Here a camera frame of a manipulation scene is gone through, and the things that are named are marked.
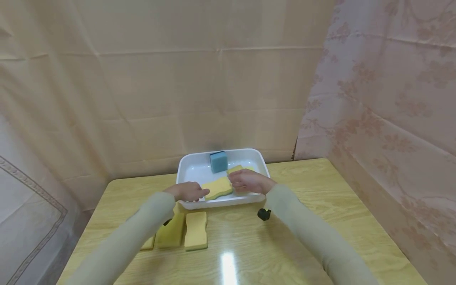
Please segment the blue sponge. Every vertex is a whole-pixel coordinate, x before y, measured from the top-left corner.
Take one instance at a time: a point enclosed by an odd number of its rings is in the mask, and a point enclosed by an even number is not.
[[[222,172],[228,169],[228,157],[224,151],[209,155],[212,173]]]

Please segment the wood grain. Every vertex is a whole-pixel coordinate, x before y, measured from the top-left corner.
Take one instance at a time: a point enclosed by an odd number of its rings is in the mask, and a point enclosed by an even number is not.
[[[275,163],[268,169],[355,248],[380,284],[426,284],[328,160]],[[176,175],[169,174],[109,183],[58,284],[150,194],[175,181]],[[263,222],[256,216],[262,206],[206,210],[207,249],[139,252],[116,284],[331,284],[280,220],[272,215]]]

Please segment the sleeve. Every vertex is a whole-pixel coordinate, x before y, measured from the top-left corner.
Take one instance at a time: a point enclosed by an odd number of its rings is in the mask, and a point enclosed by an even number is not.
[[[80,264],[69,285],[111,285],[130,264],[141,246],[173,217],[174,196],[157,192],[118,227]]]
[[[378,285],[355,250],[285,185],[266,194],[270,209],[321,263],[335,285]]]

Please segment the person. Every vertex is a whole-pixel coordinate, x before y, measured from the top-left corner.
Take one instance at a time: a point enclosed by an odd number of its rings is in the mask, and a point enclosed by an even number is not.
[[[290,188],[248,169],[233,172],[228,177],[235,191],[266,196],[265,207],[307,247],[335,285],[378,285],[354,249],[304,206]],[[208,189],[201,189],[196,182],[176,184],[154,193],[81,263],[67,284],[113,284],[146,240],[172,218],[176,201],[197,201],[208,193]]]

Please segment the curtain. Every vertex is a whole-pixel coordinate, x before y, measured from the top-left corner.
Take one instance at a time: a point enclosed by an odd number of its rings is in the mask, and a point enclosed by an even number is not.
[[[332,0],[6,0],[1,108],[83,210],[188,153],[290,161]]]
[[[456,278],[456,3],[338,0],[295,159],[328,157],[429,284]]]
[[[55,284],[87,221],[0,116],[0,284]]]

